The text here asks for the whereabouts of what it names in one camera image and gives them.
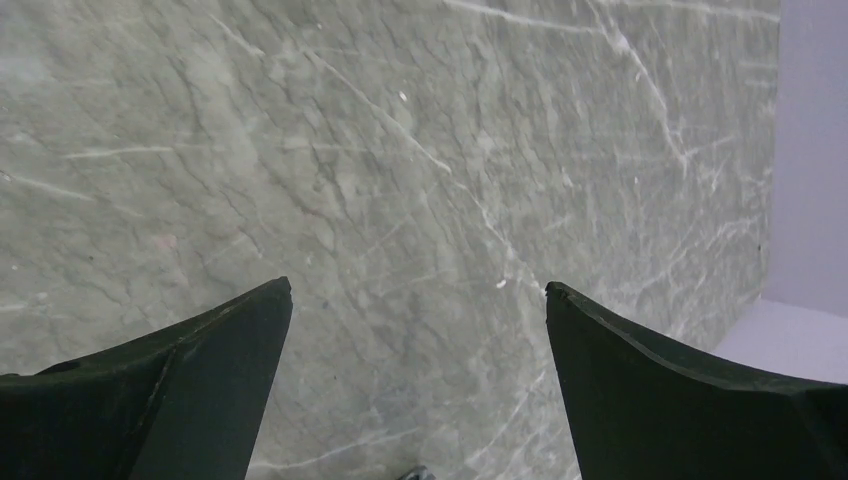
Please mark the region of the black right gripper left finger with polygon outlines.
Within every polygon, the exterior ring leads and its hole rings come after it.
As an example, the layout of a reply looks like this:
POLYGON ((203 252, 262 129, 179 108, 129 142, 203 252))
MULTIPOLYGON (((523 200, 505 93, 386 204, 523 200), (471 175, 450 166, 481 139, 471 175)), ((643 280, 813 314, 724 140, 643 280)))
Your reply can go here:
POLYGON ((33 375, 1 378, 5 479, 242 479, 292 315, 287 278, 33 375))

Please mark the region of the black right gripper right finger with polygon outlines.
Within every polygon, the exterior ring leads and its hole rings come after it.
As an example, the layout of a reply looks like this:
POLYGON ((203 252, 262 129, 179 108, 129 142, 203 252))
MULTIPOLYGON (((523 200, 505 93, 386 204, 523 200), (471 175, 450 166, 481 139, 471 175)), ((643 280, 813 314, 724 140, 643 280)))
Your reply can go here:
POLYGON ((847 388, 735 363, 546 287, 586 479, 843 479, 847 388))

